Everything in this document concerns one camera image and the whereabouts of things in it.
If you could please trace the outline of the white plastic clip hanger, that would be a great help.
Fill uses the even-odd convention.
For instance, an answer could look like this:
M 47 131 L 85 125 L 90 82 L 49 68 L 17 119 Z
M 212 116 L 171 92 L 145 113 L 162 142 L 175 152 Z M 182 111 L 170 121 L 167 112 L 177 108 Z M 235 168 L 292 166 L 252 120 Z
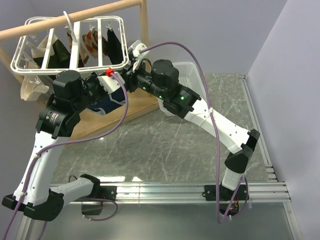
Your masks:
M 129 63 L 124 21 L 96 16 L 20 36 L 10 70 L 19 76 L 82 75 L 120 70 Z

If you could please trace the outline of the navy blue white-trimmed underwear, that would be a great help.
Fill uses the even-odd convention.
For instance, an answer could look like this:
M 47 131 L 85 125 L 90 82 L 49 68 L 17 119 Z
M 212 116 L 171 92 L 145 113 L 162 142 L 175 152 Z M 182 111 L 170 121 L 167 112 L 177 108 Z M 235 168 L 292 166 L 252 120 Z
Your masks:
M 106 96 L 100 102 L 91 105 L 87 109 L 95 114 L 104 116 L 114 111 L 115 109 L 125 105 L 125 95 L 122 88 Z

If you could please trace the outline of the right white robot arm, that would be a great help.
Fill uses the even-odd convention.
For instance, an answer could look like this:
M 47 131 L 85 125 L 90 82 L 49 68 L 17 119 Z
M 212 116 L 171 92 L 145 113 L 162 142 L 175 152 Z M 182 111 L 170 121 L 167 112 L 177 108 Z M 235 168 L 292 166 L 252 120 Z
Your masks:
M 233 199 L 239 190 L 239 182 L 255 151 L 260 133 L 233 123 L 208 105 L 208 93 L 200 75 L 194 72 L 186 79 L 186 71 L 180 63 L 157 60 L 147 72 L 144 62 L 127 64 L 121 71 L 126 89 L 141 89 L 158 98 L 165 113 L 193 123 L 217 139 L 229 151 L 224 161 L 225 172 L 218 183 L 220 200 Z

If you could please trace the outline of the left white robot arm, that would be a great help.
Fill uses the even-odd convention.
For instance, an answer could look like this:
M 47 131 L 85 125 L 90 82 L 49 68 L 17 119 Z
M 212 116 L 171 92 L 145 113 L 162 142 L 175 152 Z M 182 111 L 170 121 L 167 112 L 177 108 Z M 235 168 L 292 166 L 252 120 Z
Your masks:
M 106 79 L 96 73 L 82 79 L 75 70 L 57 75 L 54 93 L 36 123 L 34 146 L 23 178 L 14 193 L 3 197 L 4 207 L 23 212 L 33 220 L 50 222 L 68 203 L 82 197 L 89 201 L 100 197 L 100 180 L 88 174 L 58 187 L 50 184 L 59 157 L 81 120 L 81 112 L 108 95 Z

